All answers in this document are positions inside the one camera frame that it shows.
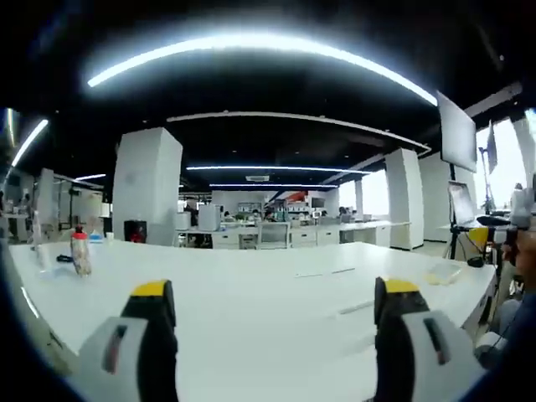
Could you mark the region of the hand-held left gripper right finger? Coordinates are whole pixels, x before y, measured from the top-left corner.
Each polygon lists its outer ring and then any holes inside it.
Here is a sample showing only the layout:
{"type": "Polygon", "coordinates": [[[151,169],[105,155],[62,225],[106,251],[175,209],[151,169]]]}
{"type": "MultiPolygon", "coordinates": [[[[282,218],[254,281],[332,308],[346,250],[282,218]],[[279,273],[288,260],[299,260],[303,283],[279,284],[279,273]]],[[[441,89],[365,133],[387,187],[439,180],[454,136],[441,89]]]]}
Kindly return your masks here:
{"type": "Polygon", "coordinates": [[[458,401],[485,374],[471,339],[411,282],[374,286],[375,401],[458,401]]]}

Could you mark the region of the person's right hand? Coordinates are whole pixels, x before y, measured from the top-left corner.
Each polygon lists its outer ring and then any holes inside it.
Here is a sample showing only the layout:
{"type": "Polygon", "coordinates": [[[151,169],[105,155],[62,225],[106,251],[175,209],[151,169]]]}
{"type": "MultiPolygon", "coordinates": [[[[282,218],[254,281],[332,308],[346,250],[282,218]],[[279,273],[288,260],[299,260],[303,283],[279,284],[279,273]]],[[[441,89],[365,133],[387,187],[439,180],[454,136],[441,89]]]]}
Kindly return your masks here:
{"type": "Polygon", "coordinates": [[[535,233],[517,231],[515,242],[502,246],[502,259],[511,262],[521,276],[530,276],[535,272],[535,233]]]}

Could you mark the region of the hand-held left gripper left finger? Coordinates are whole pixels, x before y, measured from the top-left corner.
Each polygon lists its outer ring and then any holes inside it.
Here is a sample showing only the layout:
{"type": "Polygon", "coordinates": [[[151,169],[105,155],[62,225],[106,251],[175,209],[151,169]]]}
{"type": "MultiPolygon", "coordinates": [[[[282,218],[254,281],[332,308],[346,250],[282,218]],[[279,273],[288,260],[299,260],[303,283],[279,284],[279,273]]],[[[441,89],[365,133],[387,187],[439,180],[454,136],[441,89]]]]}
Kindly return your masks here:
{"type": "Polygon", "coordinates": [[[78,394],[84,401],[177,401],[178,340],[170,280],[138,286],[121,314],[83,343],[78,394]]]}

